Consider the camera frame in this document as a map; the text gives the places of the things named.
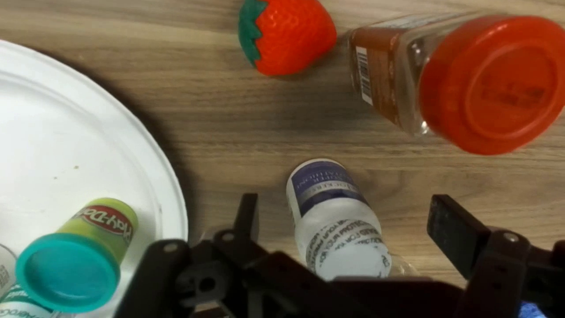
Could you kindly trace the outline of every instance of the bottle label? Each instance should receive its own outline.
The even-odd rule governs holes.
[[[350,173],[332,160],[313,160],[292,176],[299,213],[304,217],[315,204],[334,197],[366,199],[355,188]]]
[[[322,227],[308,245],[306,263],[316,272],[332,252],[352,245],[364,245],[378,250],[380,266],[375,268],[375,277],[387,277],[391,273],[392,259],[382,240],[382,233],[369,222],[359,219],[343,219]]]

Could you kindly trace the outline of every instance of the jar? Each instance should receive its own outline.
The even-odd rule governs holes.
[[[138,229],[133,206],[97,197],[55,233],[29,243],[16,261],[16,280],[41,305],[87,312],[105,305],[119,287],[120,263]]]
[[[565,104],[565,31],[549,19],[475,10],[421,14],[350,35],[354,84],[410,134],[505,153]]]

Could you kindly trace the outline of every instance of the screw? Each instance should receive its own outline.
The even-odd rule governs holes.
[[[505,234],[505,238],[509,241],[518,241],[519,240],[519,236],[516,233],[512,233],[512,231],[505,231],[504,234]]]
[[[175,252],[177,249],[179,249],[179,243],[173,243],[173,241],[163,247],[165,252]]]
[[[230,241],[230,240],[233,240],[235,238],[235,234],[232,233],[232,231],[226,231],[225,234],[223,234],[223,240],[226,240],[226,241]]]

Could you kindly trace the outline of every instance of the wooden table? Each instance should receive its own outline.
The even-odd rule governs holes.
[[[560,0],[325,0],[339,33],[419,10],[491,7],[565,19]],[[285,181],[309,157],[334,157],[384,222],[389,247],[421,273],[463,284],[426,234],[431,194],[541,247],[564,238],[565,121],[500,157],[410,137],[354,91],[346,38],[309,72],[265,77],[237,38],[241,0],[0,0],[0,35],[92,75],[158,135],[189,192],[191,234],[228,226],[260,192],[260,241],[293,256]]]

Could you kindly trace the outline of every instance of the orange lid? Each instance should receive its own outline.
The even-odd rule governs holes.
[[[486,15],[454,29],[421,77],[428,125],[474,153],[511,151],[565,105],[565,29],[534,15]]]

